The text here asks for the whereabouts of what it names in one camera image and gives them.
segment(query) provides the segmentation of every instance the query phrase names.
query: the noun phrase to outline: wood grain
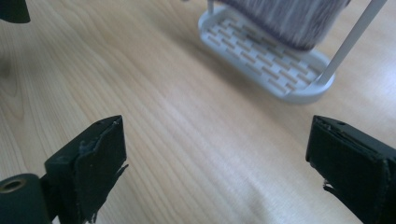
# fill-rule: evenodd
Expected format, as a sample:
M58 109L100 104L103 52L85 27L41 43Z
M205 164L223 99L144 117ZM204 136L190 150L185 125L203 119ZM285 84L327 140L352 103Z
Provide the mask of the wood grain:
M332 57L367 6L318 48ZM28 1L0 21L0 179L121 114L130 168L98 223L359 223L304 160L313 115L396 147L396 2L388 1L317 103L283 103L201 43L205 1Z

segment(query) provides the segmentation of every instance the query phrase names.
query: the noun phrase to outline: wooden table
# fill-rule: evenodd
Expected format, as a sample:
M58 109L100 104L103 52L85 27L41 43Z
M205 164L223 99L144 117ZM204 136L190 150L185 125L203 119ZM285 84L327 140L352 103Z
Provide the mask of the wooden table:
M332 57L368 0L318 48ZM204 0L28 1L0 21L0 179L43 162L96 120L124 118L130 167L97 223L360 223L304 160L313 115L396 147L396 2L318 102L291 105L198 36Z

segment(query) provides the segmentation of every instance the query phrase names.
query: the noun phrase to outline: gray cloth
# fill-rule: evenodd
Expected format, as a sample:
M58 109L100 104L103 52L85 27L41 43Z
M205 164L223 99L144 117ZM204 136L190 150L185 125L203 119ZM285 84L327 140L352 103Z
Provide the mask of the gray cloth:
M350 0L218 0L256 23L282 44L310 50L330 30Z

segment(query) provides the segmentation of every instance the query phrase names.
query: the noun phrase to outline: perforated tray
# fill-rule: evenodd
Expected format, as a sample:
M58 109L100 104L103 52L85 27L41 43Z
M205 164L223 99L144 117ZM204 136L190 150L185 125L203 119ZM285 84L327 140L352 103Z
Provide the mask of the perforated tray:
M317 50L291 51L230 7L215 7L199 20L201 39L274 96L292 103L315 102L333 82L319 85L329 63Z

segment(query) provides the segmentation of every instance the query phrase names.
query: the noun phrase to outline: light wood tabletop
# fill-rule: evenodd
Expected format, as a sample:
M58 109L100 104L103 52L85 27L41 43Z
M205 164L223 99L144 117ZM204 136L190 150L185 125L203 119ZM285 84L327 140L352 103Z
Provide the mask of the light wood tabletop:
M369 3L351 1L318 49L332 57ZM360 223L305 161L314 115L396 147L396 1L316 103L284 103L208 49L206 1L27 2L0 21L0 180L93 122L123 115L130 167L97 223Z

